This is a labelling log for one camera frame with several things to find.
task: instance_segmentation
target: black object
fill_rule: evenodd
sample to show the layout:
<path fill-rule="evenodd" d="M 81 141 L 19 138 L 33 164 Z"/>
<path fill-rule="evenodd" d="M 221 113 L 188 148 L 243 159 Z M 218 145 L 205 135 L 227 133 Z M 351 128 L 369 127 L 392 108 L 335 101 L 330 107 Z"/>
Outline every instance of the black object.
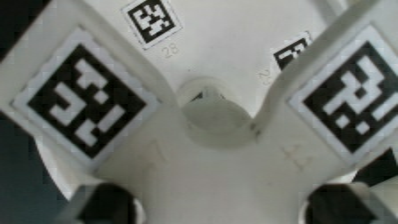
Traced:
<path fill-rule="evenodd" d="M 81 186 L 54 224 L 134 224 L 132 196 L 113 184 Z"/>
<path fill-rule="evenodd" d="M 394 215 L 374 197 L 367 186 L 326 184 L 308 196 L 307 224 L 395 224 Z"/>
<path fill-rule="evenodd" d="M 175 27 L 172 17 L 159 0 L 145 0 L 136 7 L 127 11 L 127 16 L 131 18 L 141 39 L 145 43 L 150 43 L 152 40 L 172 30 Z M 148 18 L 147 26 L 141 27 L 141 21 Z M 159 23 L 159 30 L 152 32 L 152 26 Z"/>
<path fill-rule="evenodd" d="M 145 107 L 143 100 L 134 94 L 131 88 L 125 86 L 124 81 L 116 78 L 100 60 L 92 55 L 90 52 L 93 50 L 95 49 L 86 49 L 81 45 L 76 46 L 26 104 L 40 119 L 47 122 L 67 142 L 76 146 L 76 149 L 88 158 L 95 158 L 131 120 L 138 119 L 136 115 Z M 77 62 L 84 62 L 86 66 L 95 70 L 97 75 L 104 79 L 102 87 L 90 84 L 86 88 L 81 88 L 76 84 L 76 80 L 81 79 L 83 75 L 81 71 L 76 69 Z M 72 117 L 68 124 L 60 122 L 49 112 L 54 106 L 63 109 L 74 103 L 74 101 L 65 100 L 67 95 L 56 93 L 54 89 L 60 84 L 83 101 L 81 111 L 76 111 L 77 114 Z M 93 95 L 97 93 L 102 93 L 108 97 L 108 100 L 100 103 L 93 100 Z M 120 117 L 115 120 L 109 129 L 100 130 L 97 127 L 100 120 L 104 116 L 108 116 L 111 109 L 116 107 L 122 109 Z M 86 121 L 93 123 L 90 134 L 95 141 L 92 144 L 88 144 L 76 135 L 76 131 Z"/>
<path fill-rule="evenodd" d="M 63 205 L 33 139 L 0 113 L 0 223 L 49 224 Z"/>
<path fill-rule="evenodd" d="M 282 48 L 280 51 L 275 52 L 273 57 L 280 70 L 283 70 L 289 62 L 298 57 L 298 54 L 301 53 L 305 48 L 307 48 L 307 41 L 305 38 L 301 38 L 299 40 L 294 41 L 292 44 L 289 44 L 287 47 Z"/>
<path fill-rule="evenodd" d="M 195 95 L 193 99 L 189 100 L 189 102 L 193 102 L 195 100 L 200 100 L 204 98 L 204 94 L 202 92 Z"/>
<path fill-rule="evenodd" d="M 385 128 L 395 118 L 398 106 L 395 102 L 390 101 L 390 97 L 398 92 L 398 77 L 392 65 L 387 63 L 379 49 L 372 46 L 372 43 L 365 42 L 346 57 L 344 63 L 331 71 L 315 90 L 305 97 L 303 104 L 347 152 L 355 154 L 363 149 L 369 141 L 383 134 Z M 374 66 L 378 72 L 369 72 L 362 69 L 360 60 L 369 61 L 369 65 Z M 371 91 L 379 92 L 379 96 L 365 105 L 358 101 L 344 101 L 331 111 L 324 111 L 333 98 L 344 94 L 346 90 L 351 90 L 342 81 L 344 77 L 351 77 L 358 87 L 362 87 L 367 80 L 379 80 L 379 83 L 376 81 L 369 87 Z M 369 90 L 358 88 L 356 96 L 367 97 L 371 94 Z M 394 106 L 390 110 L 378 113 L 385 104 Z M 346 120 L 342 122 L 346 123 L 344 125 L 339 124 L 339 119 L 342 118 Z"/>
<path fill-rule="evenodd" d="M 353 182 L 363 182 L 374 186 L 398 176 L 398 165 L 392 149 L 379 155 L 369 165 L 358 170 Z"/>

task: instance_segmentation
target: black square pattern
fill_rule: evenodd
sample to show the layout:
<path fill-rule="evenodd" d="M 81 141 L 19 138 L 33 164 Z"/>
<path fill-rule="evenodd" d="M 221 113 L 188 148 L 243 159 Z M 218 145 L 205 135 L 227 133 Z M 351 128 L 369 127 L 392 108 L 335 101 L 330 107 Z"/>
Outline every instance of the black square pattern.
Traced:
<path fill-rule="evenodd" d="M 351 182 L 362 182 L 369 187 L 398 176 L 394 150 L 387 149 L 374 161 L 356 171 Z"/>
<path fill-rule="evenodd" d="M 398 114 L 398 77 L 369 42 L 310 92 L 303 105 L 353 154 Z"/>
<path fill-rule="evenodd" d="M 76 45 L 26 105 L 93 158 L 145 102 L 83 45 Z"/>
<path fill-rule="evenodd" d="M 170 13 L 161 0 L 145 0 L 127 10 L 127 17 L 145 44 L 175 28 Z"/>

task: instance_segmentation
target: white plastic structure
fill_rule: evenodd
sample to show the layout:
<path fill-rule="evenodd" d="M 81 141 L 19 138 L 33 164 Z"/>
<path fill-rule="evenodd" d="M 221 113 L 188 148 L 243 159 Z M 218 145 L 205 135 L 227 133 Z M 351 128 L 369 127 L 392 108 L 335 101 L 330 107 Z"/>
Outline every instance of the white plastic structure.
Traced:
<path fill-rule="evenodd" d="M 358 2 L 358 0 L 326 0 L 331 11 L 337 15 L 344 12 L 349 6 Z"/>
<path fill-rule="evenodd" d="M 280 13 L 299 26 L 266 14 L 287 1 L 220 2 L 161 0 L 145 9 L 145 1 L 53 1 L 0 66 L 0 109 L 38 142 L 65 196 L 113 182 L 150 224 L 296 223 L 314 188 L 398 137 L 398 2 L 362 0 L 328 28 L 312 1 L 289 3 L 307 17 Z M 301 31 L 315 40 L 282 67 L 308 44 Z M 285 54 L 294 34 L 305 44 Z"/>

